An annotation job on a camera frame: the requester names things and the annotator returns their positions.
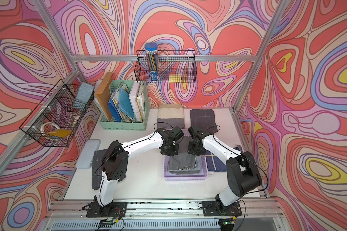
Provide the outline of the purple plastic basket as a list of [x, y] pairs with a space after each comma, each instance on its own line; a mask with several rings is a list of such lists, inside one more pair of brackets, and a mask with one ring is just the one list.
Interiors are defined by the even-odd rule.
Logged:
[[166, 181], [205, 180], [208, 169], [205, 156], [188, 153], [189, 142], [193, 141], [188, 130], [183, 131], [178, 155], [164, 156], [163, 177]]

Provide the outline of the navy striped pillowcase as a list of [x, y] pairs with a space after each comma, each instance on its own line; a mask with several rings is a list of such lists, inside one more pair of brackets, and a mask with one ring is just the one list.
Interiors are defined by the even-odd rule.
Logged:
[[211, 172], [226, 172], [227, 167], [216, 155], [206, 151], [205, 160], [207, 164], [207, 170]]

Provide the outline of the dark grid pillowcase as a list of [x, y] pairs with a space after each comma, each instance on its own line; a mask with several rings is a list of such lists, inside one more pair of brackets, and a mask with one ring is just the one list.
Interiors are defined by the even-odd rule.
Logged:
[[215, 113], [212, 109], [190, 110], [190, 125], [198, 126], [202, 131], [218, 132], [219, 127], [215, 122]]
[[106, 149], [98, 150], [94, 152], [93, 163], [92, 163], [92, 189], [98, 190], [102, 180], [102, 168], [101, 164], [103, 163], [102, 158]]

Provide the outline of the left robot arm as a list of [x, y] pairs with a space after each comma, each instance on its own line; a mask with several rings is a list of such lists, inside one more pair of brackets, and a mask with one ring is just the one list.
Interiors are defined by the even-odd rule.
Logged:
[[179, 127], [171, 130], [157, 128], [152, 134], [143, 138], [120, 143], [113, 141], [102, 158], [100, 169], [101, 183], [96, 195], [96, 201], [101, 207], [113, 202], [113, 195], [120, 178], [127, 172], [128, 162], [140, 154], [152, 149], [159, 149], [164, 156], [176, 156], [179, 150], [179, 140], [184, 137]]

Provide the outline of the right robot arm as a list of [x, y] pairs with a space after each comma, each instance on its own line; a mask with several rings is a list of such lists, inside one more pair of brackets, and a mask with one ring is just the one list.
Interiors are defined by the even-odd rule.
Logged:
[[192, 141], [188, 153], [205, 155], [207, 151], [219, 158], [227, 168], [227, 188], [215, 197], [217, 210], [225, 210], [240, 200], [246, 193], [262, 185], [260, 168], [250, 152], [241, 152], [220, 141], [213, 132], [202, 131], [199, 126], [191, 126]]

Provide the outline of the dark grid folded pillowcase back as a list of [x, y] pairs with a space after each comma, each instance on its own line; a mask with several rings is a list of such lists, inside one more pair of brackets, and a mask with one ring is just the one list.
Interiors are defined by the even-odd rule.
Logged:
[[218, 132], [219, 127], [215, 122], [215, 113], [212, 109], [190, 110], [190, 125], [198, 126], [202, 131]]

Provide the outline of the beige grey folded pillowcase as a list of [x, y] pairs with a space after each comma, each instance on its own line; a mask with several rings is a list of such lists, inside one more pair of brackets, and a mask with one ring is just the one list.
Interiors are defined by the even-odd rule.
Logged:
[[184, 107], [181, 104], [164, 104], [158, 109], [157, 128], [185, 128]]

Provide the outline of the yellow pad in basket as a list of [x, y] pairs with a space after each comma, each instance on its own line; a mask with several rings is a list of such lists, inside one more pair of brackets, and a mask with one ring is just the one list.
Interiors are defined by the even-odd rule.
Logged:
[[64, 129], [56, 129], [48, 133], [50, 136], [54, 136], [57, 138], [66, 138], [72, 133], [72, 130], [64, 130]]

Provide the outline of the green file organizer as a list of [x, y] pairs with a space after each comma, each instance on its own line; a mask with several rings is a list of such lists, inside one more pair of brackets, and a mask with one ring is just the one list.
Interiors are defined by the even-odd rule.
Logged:
[[116, 122], [113, 118], [110, 122], [104, 116], [103, 112], [100, 119], [100, 124], [105, 130], [136, 130], [144, 131], [147, 127], [147, 121], [150, 111], [150, 102], [147, 93], [146, 82], [141, 81], [140, 89], [137, 96], [137, 103], [142, 117], [142, 122], [136, 122], [134, 112], [130, 103], [129, 93], [133, 80], [113, 80], [110, 83], [110, 98], [113, 99], [116, 108], [119, 111], [122, 121]]

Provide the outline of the blue folder in organizer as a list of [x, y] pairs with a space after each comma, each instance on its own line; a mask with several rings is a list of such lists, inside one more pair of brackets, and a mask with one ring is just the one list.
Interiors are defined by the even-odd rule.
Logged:
[[121, 116], [119, 114], [119, 111], [118, 109], [116, 108], [116, 105], [113, 101], [113, 99], [109, 99], [108, 101], [108, 108], [109, 108], [109, 111], [110, 113], [112, 114], [112, 118], [116, 121], [116, 122], [121, 122], [122, 119], [121, 119]]

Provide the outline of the white binder in organizer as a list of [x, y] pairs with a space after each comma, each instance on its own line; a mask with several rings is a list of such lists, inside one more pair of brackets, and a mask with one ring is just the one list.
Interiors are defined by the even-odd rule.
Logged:
[[140, 89], [140, 83], [135, 81], [129, 93], [129, 99], [130, 99], [130, 103], [134, 112], [136, 122], [142, 122], [141, 113], [137, 103], [137, 96], [139, 93], [139, 89]]

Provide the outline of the yellow sticky notes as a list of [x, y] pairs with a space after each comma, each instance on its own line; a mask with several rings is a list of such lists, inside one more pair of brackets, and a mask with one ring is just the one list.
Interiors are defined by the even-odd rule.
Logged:
[[180, 74], [169, 74], [169, 83], [182, 83]]

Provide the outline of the light blue pencil case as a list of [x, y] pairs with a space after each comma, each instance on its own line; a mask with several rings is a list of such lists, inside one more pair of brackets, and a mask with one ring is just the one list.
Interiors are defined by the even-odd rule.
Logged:
[[88, 169], [92, 167], [94, 153], [98, 151], [100, 143], [101, 141], [98, 139], [90, 139], [85, 143], [76, 163], [77, 169]]

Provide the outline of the brown envelope folder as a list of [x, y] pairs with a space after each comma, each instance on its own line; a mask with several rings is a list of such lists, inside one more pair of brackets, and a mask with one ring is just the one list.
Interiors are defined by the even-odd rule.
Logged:
[[94, 97], [97, 99], [99, 106], [107, 118], [107, 121], [110, 122], [112, 119], [112, 114], [108, 108], [108, 102], [111, 96], [110, 93], [110, 83], [112, 82], [112, 73], [107, 72], [105, 76], [99, 79], [95, 85]]

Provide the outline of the grey blue sponge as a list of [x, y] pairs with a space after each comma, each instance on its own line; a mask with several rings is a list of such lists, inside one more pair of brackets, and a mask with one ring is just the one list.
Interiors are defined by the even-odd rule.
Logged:
[[93, 92], [94, 86], [89, 83], [83, 82], [78, 88], [73, 107], [77, 110], [83, 111]]

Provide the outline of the blue pencil tube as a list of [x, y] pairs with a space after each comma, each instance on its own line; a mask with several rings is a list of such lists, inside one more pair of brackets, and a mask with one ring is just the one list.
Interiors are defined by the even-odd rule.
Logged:
[[152, 82], [158, 81], [159, 77], [159, 59], [158, 59], [158, 45], [155, 42], [145, 44], [145, 53], [148, 65], [149, 79]]

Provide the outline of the white tape roll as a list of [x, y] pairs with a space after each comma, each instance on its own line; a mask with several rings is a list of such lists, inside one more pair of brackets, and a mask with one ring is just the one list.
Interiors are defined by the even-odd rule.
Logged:
[[59, 129], [60, 127], [57, 124], [53, 122], [46, 122], [41, 125], [40, 132], [43, 134], [54, 134]]

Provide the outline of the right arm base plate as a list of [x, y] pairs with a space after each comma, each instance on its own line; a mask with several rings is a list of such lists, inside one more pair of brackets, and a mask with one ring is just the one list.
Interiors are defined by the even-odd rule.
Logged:
[[237, 218], [243, 214], [239, 202], [234, 202], [229, 206], [222, 205], [220, 201], [202, 201], [200, 204], [205, 217], [229, 216]]

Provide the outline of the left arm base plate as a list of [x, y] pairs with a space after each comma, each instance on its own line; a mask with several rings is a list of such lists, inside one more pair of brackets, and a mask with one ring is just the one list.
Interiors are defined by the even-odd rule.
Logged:
[[82, 207], [86, 211], [88, 218], [109, 218], [109, 217], [125, 217], [127, 211], [126, 202], [112, 202], [104, 207], [99, 205], [97, 201], [91, 202]]

